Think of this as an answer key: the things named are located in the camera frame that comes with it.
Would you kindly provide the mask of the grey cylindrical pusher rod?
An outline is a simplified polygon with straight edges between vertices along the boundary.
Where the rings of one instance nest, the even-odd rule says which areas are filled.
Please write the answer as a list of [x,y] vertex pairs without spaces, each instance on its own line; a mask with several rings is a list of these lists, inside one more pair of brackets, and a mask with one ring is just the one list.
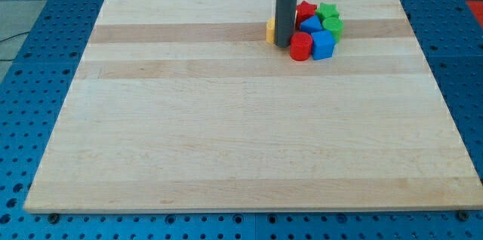
[[294,34],[297,0],[275,0],[275,45],[286,48]]

